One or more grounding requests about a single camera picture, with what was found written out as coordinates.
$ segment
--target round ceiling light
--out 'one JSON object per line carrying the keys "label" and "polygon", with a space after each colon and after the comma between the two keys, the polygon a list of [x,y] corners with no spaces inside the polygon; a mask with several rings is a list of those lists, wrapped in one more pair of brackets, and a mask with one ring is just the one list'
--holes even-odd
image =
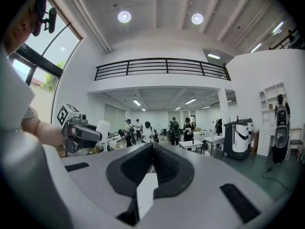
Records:
{"label": "round ceiling light", "polygon": [[192,16],[192,22],[195,24],[195,25],[199,25],[203,22],[203,16],[199,13],[196,13]]}
{"label": "round ceiling light", "polygon": [[127,11],[122,11],[118,14],[118,20],[121,23],[128,23],[132,18],[131,14]]}

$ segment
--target tree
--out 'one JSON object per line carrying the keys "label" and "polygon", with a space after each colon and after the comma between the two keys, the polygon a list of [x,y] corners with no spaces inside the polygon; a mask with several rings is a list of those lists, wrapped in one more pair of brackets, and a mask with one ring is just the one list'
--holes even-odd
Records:
{"label": "tree", "polygon": [[[56,65],[60,67],[61,69],[64,67],[66,61],[62,60],[61,62],[57,63]],[[48,92],[53,92],[55,88],[57,78],[54,77],[51,74],[46,75],[46,81],[40,86],[41,89],[48,91]]]}

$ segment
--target shelving unit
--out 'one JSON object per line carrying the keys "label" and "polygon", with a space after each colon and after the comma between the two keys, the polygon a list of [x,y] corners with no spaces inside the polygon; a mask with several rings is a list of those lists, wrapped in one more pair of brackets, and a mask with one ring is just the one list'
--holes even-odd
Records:
{"label": "shelving unit", "polygon": [[284,83],[278,83],[260,91],[259,97],[261,100],[262,120],[264,127],[275,125],[275,106],[277,104],[277,96],[282,94],[284,100],[287,101]]}

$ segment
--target black metal railing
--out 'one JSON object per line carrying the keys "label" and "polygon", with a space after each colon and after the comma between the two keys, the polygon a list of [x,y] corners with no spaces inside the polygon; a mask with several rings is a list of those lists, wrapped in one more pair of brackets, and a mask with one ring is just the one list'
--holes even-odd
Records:
{"label": "black metal railing", "polygon": [[96,67],[94,80],[152,73],[193,74],[231,80],[225,66],[177,58],[144,58],[104,64]]}
{"label": "black metal railing", "polygon": [[285,36],[277,45],[275,45],[272,48],[269,48],[270,50],[273,49],[298,49],[302,46],[303,39],[297,30],[295,28],[293,31],[291,31],[287,36]]}

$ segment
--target fluorescent light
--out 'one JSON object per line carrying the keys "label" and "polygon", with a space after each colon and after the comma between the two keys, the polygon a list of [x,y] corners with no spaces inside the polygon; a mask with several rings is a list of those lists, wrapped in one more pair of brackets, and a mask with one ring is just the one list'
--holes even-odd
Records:
{"label": "fluorescent light", "polygon": [[282,21],[281,23],[278,24],[278,26],[273,30],[272,33],[276,33],[276,31],[277,31],[278,29],[280,29],[280,28],[282,27],[282,25],[284,25],[284,22],[283,22],[283,21]]}
{"label": "fluorescent light", "polygon": [[195,25],[199,25],[203,22],[203,16],[199,13],[196,13],[192,16],[192,22],[195,24]]}
{"label": "fluorescent light", "polygon": [[262,44],[258,44],[251,52],[254,52],[256,49],[258,49]]}
{"label": "fluorescent light", "polygon": [[186,102],[185,104],[190,104],[191,102],[194,102],[196,98],[191,99],[190,101]]}
{"label": "fluorescent light", "polygon": [[136,105],[141,106],[141,104],[139,104],[139,102],[138,102],[137,100],[133,99],[133,102],[134,102]]}
{"label": "fluorescent light", "polygon": [[210,54],[210,53],[208,54],[208,57],[215,58],[215,59],[220,59],[219,56],[214,55],[214,54]]}
{"label": "fluorescent light", "polygon": [[127,11],[122,11],[118,14],[118,20],[121,23],[128,23],[132,18],[132,15]]}

